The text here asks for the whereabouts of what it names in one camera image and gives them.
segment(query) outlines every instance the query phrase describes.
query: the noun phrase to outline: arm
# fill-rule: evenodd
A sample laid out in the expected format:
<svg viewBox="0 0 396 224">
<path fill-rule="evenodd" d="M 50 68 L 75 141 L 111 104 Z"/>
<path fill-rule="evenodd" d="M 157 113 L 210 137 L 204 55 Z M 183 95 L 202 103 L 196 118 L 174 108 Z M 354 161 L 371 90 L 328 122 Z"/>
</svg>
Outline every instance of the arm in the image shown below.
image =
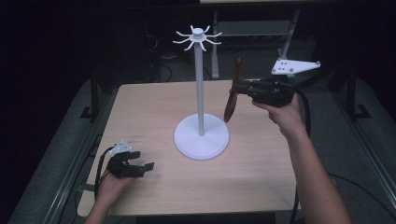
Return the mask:
<svg viewBox="0 0 396 224">
<path fill-rule="evenodd" d="M 341 196 L 327 176 L 305 131 L 298 96 L 294 94 L 292 102 L 280 108 L 253 104 L 268 110 L 269 118 L 279 126 L 288 141 L 305 222 L 351 223 Z"/>
<path fill-rule="evenodd" d="M 131 177 L 118 179 L 108 171 L 105 171 L 102 179 L 96 202 L 85 220 L 86 224 L 105 223 L 111 205 L 121 196 L 125 188 L 135 180 Z"/>
</svg>

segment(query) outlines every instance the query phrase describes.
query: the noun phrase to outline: white stand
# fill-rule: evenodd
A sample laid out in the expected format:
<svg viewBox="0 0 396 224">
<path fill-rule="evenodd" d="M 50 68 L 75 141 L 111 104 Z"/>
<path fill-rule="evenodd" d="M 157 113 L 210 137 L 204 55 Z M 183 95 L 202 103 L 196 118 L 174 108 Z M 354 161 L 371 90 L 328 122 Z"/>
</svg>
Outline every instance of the white stand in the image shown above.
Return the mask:
<svg viewBox="0 0 396 224">
<path fill-rule="evenodd" d="M 197 84 L 197 104 L 198 114 L 194 114 L 183 119 L 175 130 L 175 143 L 178 150 L 185 156 L 196 160 L 208 160 L 218 156 L 228 145 L 230 134 L 227 125 L 222 119 L 216 116 L 204 114 L 204 79 L 203 79 L 203 56 L 202 50 L 206 50 L 203 41 L 211 44 L 219 44 L 206 39 L 201 28 L 191 27 L 192 35 L 188 39 L 174 43 L 181 44 L 191 41 L 191 44 L 184 50 L 188 50 L 194 45 L 195 75 Z"/>
</svg>

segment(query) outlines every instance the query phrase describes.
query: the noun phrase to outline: person's left hand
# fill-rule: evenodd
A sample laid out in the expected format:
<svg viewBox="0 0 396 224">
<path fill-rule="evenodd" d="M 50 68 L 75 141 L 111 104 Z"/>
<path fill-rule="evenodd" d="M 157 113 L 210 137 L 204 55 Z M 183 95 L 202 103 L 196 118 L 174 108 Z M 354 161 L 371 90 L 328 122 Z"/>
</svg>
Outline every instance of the person's left hand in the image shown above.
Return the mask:
<svg viewBox="0 0 396 224">
<path fill-rule="evenodd" d="M 106 170 L 102 175 L 96 201 L 110 207 L 124 192 L 125 188 L 136 180 L 133 177 L 119 179 Z"/>
</svg>

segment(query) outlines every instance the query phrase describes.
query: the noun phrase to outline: black handheld controller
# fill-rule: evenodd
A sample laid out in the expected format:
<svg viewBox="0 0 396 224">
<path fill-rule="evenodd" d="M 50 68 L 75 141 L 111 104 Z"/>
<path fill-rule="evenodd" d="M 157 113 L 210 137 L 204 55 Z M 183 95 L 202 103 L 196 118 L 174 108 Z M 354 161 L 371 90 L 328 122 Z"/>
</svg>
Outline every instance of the black handheld controller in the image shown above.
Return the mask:
<svg viewBox="0 0 396 224">
<path fill-rule="evenodd" d="M 143 177 L 145 172 L 154 168 L 154 162 L 147 163 L 144 166 L 130 165 L 128 160 L 140 157 L 140 151 L 121 152 L 114 155 L 107 164 L 107 170 L 117 178 L 124 177 Z"/>
<path fill-rule="evenodd" d="M 233 84 L 233 92 L 246 94 L 261 104 L 281 107 L 291 103 L 294 88 L 286 78 L 262 78 L 239 80 L 237 84 Z"/>
</svg>

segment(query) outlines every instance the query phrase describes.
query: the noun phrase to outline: round white base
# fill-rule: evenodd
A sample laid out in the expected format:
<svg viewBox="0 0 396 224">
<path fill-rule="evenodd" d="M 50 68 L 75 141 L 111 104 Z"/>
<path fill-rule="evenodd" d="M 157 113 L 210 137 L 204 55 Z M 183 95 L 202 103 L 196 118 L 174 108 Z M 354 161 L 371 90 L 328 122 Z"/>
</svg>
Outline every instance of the round white base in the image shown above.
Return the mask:
<svg viewBox="0 0 396 224">
<path fill-rule="evenodd" d="M 207 160 L 218 156 L 228 145 L 227 125 L 216 116 L 204 114 L 204 132 L 199 135 L 198 114 L 184 118 L 176 127 L 175 143 L 185 156 Z"/>
</svg>

